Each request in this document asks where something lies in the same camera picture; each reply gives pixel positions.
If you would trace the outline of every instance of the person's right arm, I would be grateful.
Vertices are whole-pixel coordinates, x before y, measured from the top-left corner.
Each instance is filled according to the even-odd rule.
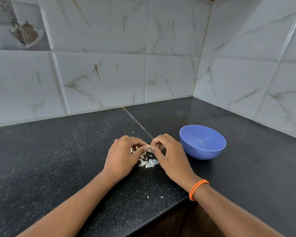
[[[180,142],[168,134],[159,135],[151,149],[166,174],[188,193],[202,178],[197,176]],[[166,155],[161,153],[166,148]],[[193,198],[201,205],[226,237],[283,237],[280,233],[219,194],[208,184],[202,184]]]

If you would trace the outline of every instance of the pile of garlic peel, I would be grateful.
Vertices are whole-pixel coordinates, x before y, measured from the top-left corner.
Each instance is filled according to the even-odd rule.
[[[151,149],[150,149],[150,145],[146,145],[149,149],[147,150],[147,152],[151,152]],[[138,159],[138,161],[140,161],[140,167],[146,167],[146,168],[150,168],[150,167],[154,167],[155,165],[158,165],[159,164],[159,161],[156,160],[156,159],[149,159],[149,161],[147,161],[147,156],[144,156],[147,154],[147,152],[144,152],[141,156],[140,156],[140,159]]]

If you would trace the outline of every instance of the kitchen counter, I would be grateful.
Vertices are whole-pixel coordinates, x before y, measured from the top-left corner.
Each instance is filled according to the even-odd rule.
[[[286,236],[296,236],[296,139],[194,98],[0,127],[0,236],[16,236],[103,168],[116,138],[168,133],[187,124],[220,132],[225,150],[193,170],[225,197]],[[134,117],[145,130],[132,118]],[[160,165],[135,166],[77,236],[127,236],[188,201]]]

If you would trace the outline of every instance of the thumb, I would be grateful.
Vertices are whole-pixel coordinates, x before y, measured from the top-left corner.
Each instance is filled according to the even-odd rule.
[[[156,146],[151,146],[150,149],[152,150],[159,163],[162,165],[163,161],[165,161],[165,156],[161,153],[160,149]]]
[[[145,152],[145,145],[138,148],[137,151],[133,153],[133,157],[138,160],[139,157]]]

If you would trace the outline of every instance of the plastic bowl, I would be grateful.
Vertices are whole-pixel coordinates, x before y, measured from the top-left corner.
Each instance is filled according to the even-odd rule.
[[[226,147],[226,140],[220,133],[202,125],[182,127],[180,142],[184,151],[196,159],[213,159]]]

